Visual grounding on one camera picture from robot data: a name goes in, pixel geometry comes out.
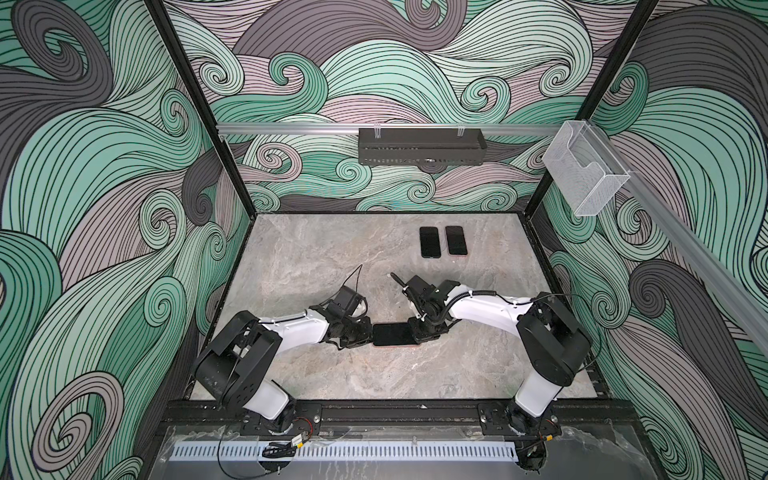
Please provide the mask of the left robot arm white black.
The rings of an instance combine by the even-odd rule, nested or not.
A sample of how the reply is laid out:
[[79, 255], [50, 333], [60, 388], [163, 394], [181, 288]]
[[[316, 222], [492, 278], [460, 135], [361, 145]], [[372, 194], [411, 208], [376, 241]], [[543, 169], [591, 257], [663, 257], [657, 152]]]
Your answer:
[[266, 379], [275, 357], [314, 344], [357, 348], [372, 336], [367, 299], [343, 286], [297, 314], [267, 318], [238, 312], [199, 354], [194, 377], [225, 409], [247, 410], [284, 430], [295, 415], [295, 399]]

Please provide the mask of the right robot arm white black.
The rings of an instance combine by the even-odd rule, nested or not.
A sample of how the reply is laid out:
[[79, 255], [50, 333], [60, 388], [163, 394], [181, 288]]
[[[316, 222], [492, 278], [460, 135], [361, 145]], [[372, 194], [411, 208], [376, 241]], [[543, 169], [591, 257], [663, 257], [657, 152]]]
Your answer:
[[592, 337], [557, 294], [511, 297], [453, 280], [434, 286], [419, 276], [409, 281], [395, 273], [389, 277], [414, 313], [404, 328], [417, 344], [439, 339], [459, 321], [493, 327], [521, 340], [532, 372], [508, 407], [512, 419], [540, 419], [572, 384], [591, 351]]

